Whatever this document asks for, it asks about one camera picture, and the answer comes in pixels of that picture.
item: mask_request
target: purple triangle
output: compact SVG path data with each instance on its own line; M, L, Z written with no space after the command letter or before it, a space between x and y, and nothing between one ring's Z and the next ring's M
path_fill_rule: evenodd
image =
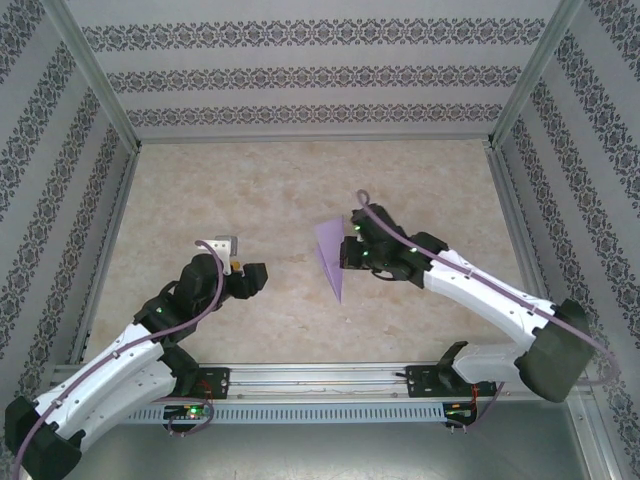
M318 246L316 255L322 264L327 280L331 284L338 302L342 303L342 269L340 268L340 245L344 239L342 216L314 227Z

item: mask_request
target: patterned wallpaper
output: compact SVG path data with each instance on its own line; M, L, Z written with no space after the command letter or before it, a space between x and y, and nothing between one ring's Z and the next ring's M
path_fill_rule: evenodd
M558 0L266 3L68 0L143 140L488 134Z
M0 0L0 409L66 363L129 154L37 0ZM11 455L0 436L0 478Z
M640 478L637 11L585 2L502 146L551 297L578 300L620 362L596 398L623 478Z

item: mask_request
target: marble floor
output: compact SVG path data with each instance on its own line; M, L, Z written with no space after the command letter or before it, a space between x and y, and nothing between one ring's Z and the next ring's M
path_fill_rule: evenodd
M85 361L105 348L197 253L239 237L241 263L269 281L230 299L181 345L199 362L437 360L455 341L507 340L448 298L364 272L344 274L339 304L314 254L313 226L350 216L367 189L411 234L424 230L521 285L479 140L147 145L92 327Z

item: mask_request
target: purple paper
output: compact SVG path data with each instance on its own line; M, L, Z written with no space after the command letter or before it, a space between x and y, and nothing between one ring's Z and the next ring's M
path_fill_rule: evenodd
M340 268L340 245L344 239L342 216L314 227L318 246L316 255L322 264L327 280L331 284L338 302L342 303L342 269Z

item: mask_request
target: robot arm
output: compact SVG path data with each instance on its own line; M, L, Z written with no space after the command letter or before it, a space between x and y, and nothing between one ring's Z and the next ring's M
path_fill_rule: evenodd
M541 312L588 334L586 314L580 305L572 300L555 305L521 292L475 267L428 233L408 237L380 205L368 207L391 230L427 250L433 258L393 238L363 209L353 211L351 222L357 237L345 237L341 245L342 268L370 270L387 281L408 281L443 294L513 339L508 345L457 342L440 362L442 368L448 370L441 375L448 379L443 381L445 384L522 381L542 398L564 401L591 359L593 348L548 321ZM498 285L506 296L488 284ZM526 299L526 302L518 303L515 299Z
M198 363L177 344L197 325L142 341L122 354L117 350L151 334L177 327L200 315L214 300L219 282L222 294L217 310L229 297L248 299L267 281L264 264L232 264L237 239L218 237L206 243L223 263L218 278L214 258L206 253L193 257L180 276L158 296L147 301L122 334L63 384L40 395L34 402L16 398L5 412L5 442L16 455L27 433L53 403L57 404L36 432L23 459L34 480L64 478L98 438L138 408L166 396L190 397L198 382ZM68 388L105 357L111 360L93 371L62 401Z

